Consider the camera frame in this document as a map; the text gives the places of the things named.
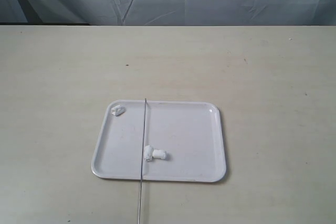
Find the white plastic piece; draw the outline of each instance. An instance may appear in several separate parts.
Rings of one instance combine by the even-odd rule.
[[[167,158],[167,152],[164,150],[156,150],[150,145],[145,146],[143,149],[143,158],[150,162],[153,158],[157,159],[166,159]]]
[[[125,107],[123,107],[121,105],[117,105],[117,106],[114,106],[111,109],[111,114],[115,115],[115,116],[118,116],[118,115],[121,115],[122,113],[124,113],[125,111],[126,111]]]
[[[143,100],[118,100],[106,109],[91,169],[101,178],[140,179]],[[116,117],[117,105],[126,113]],[[226,172],[221,117],[208,102],[147,100],[144,147],[169,150],[169,162],[143,164],[144,180],[215,182]]]

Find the white table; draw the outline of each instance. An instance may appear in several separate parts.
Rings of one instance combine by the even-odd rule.
[[[90,161],[145,97],[217,105],[229,171],[144,183],[143,223],[336,222],[336,27],[1,26],[0,54],[1,223],[136,223],[138,182]]]

